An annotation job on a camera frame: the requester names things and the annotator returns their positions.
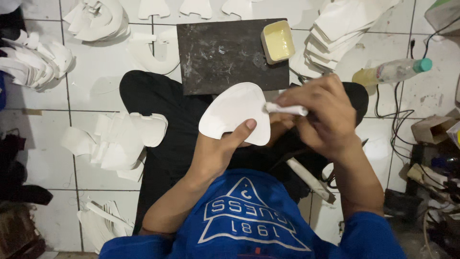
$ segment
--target yellow liquid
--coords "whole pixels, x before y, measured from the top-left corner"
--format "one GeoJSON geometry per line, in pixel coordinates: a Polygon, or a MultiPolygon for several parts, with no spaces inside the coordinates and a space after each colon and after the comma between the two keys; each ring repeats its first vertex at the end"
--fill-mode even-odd
{"type": "Polygon", "coordinates": [[[361,69],[353,75],[352,82],[361,84],[363,86],[371,86],[379,83],[377,77],[377,67],[361,69]]]}
{"type": "Polygon", "coordinates": [[[268,52],[272,60],[279,60],[289,55],[286,33],[284,30],[278,30],[265,35],[268,52]]]}

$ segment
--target bottle label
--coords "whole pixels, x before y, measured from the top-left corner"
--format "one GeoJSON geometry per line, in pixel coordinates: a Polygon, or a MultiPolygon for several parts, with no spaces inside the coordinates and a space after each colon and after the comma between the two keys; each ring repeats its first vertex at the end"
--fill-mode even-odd
{"type": "Polygon", "coordinates": [[[383,64],[380,65],[379,67],[377,67],[377,73],[375,75],[375,77],[377,78],[377,80],[379,82],[383,82],[383,79],[382,79],[382,72],[383,72],[383,64]]]}

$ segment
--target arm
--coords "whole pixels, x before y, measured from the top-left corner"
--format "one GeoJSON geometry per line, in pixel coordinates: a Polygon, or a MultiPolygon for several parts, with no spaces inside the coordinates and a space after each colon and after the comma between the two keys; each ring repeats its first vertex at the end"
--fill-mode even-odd
{"type": "Polygon", "coordinates": [[[221,140],[199,133],[190,169],[149,208],[141,234],[175,233],[209,185],[224,173],[235,149],[255,127],[254,119],[246,120],[221,140]]]}
{"type": "Polygon", "coordinates": [[[383,189],[355,134],[356,111],[339,77],[331,74],[289,89],[276,102],[310,111],[296,126],[305,144],[334,163],[344,218],[355,212],[383,216],[383,189]]]}

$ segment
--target blue t-shirt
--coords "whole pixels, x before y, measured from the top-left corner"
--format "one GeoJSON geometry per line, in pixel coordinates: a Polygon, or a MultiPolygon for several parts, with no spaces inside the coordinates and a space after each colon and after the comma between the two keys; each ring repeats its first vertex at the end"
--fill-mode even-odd
{"type": "Polygon", "coordinates": [[[345,223],[339,246],[321,240],[274,177],[259,171],[226,171],[208,188],[177,231],[119,237],[104,244],[100,259],[405,258],[387,221],[357,212],[345,223]]]}

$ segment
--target dark cutting board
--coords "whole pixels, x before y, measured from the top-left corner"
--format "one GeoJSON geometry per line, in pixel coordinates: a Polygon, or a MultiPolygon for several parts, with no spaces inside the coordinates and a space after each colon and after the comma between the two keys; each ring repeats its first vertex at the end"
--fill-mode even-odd
{"type": "Polygon", "coordinates": [[[178,24],[184,95],[220,94],[252,82],[263,91],[289,86],[289,65],[267,64],[260,39],[263,28],[287,19],[178,24]]]}

